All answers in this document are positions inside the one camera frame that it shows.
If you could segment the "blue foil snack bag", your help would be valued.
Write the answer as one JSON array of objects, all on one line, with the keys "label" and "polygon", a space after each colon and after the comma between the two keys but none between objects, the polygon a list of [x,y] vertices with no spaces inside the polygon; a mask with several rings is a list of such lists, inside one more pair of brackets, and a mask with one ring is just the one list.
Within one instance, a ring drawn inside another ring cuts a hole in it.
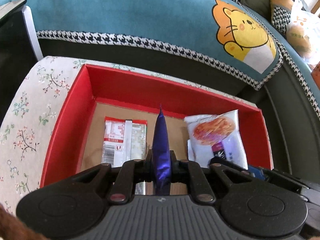
[{"label": "blue foil snack bag", "polygon": [[155,175],[155,194],[170,194],[171,157],[167,124],[162,109],[157,116],[152,142],[152,165]]}]

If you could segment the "white kimchi snack packet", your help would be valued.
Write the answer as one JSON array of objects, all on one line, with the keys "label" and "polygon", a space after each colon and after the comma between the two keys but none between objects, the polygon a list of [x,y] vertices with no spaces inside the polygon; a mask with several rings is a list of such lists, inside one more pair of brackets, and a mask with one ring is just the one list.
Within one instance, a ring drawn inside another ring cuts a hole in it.
[{"label": "white kimchi snack packet", "polygon": [[239,130],[238,110],[220,115],[186,116],[189,134],[188,158],[201,167],[208,167],[214,157],[225,159],[248,169],[246,152]]}]

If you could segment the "red white snack packet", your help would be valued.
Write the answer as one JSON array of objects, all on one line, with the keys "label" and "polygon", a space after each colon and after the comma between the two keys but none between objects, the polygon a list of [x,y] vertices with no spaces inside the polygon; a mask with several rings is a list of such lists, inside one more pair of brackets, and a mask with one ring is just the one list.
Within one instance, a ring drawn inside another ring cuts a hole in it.
[{"label": "red white snack packet", "polygon": [[146,155],[146,120],[105,117],[102,163],[121,167],[126,161],[144,159]]}]

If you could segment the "red cardboard box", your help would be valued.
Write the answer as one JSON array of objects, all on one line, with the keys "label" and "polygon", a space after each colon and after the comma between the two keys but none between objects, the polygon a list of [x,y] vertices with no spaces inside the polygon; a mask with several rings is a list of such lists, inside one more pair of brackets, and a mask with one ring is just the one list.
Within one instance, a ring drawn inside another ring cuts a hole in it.
[{"label": "red cardboard box", "polygon": [[236,110],[250,165],[273,167],[271,146],[262,111],[218,91],[207,91],[146,74],[85,64],[62,105],[48,145],[41,186],[97,165],[104,138],[104,118],[144,120],[152,143],[156,118],[163,113],[170,147],[187,158],[188,132],[184,117]]}]

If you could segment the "orange basket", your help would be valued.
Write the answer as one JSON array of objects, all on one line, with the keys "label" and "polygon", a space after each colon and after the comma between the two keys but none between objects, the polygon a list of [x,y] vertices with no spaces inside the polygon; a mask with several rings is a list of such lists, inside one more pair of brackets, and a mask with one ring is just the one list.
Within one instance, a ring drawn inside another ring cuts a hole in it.
[{"label": "orange basket", "polygon": [[315,84],[317,85],[318,89],[320,89],[320,62],[312,70],[311,76],[312,76]]}]

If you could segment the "floral tablecloth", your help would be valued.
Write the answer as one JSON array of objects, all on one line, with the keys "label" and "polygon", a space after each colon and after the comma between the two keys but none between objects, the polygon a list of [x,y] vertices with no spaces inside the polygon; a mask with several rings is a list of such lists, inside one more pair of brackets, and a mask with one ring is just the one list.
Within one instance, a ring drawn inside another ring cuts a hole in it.
[{"label": "floral tablecloth", "polygon": [[41,174],[57,117],[83,64],[145,74],[200,88],[223,92],[165,74],[122,64],[47,56],[23,75],[1,123],[1,204],[15,214],[26,194],[40,187]]}]

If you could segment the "teal sofa cover with lion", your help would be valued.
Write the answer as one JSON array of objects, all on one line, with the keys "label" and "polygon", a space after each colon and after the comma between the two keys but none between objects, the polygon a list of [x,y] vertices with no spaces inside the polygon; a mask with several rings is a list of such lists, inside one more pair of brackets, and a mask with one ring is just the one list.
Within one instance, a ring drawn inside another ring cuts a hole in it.
[{"label": "teal sofa cover with lion", "polygon": [[27,0],[27,5],[39,39],[161,51],[204,63],[254,89],[286,63],[319,112],[319,89],[307,65],[266,19],[235,0]]}]

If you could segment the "bag of buns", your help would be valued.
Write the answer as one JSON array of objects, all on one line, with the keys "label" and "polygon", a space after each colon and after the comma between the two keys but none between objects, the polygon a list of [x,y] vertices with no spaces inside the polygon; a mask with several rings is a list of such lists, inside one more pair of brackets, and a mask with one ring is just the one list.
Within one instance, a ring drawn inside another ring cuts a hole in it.
[{"label": "bag of buns", "polygon": [[307,64],[319,62],[319,17],[303,10],[301,0],[295,0],[286,39]]}]

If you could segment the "houndstooth cushion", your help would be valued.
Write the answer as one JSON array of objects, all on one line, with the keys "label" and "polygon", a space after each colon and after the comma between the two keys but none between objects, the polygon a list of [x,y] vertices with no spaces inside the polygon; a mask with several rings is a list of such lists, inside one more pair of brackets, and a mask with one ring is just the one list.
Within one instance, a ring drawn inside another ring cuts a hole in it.
[{"label": "houndstooth cushion", "polygon": [[293,0],[270,0],[271,24],[281,35],[285,36],[291,20]]}]

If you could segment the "black side table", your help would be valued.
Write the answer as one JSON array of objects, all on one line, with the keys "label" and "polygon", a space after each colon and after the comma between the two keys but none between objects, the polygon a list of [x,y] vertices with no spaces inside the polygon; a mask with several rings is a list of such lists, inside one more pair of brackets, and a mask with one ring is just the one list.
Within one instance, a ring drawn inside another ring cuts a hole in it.
[{"label": "black side table", "polygon": [[1,6],[1,120],[25,76],[43,54],[27,0]]}]

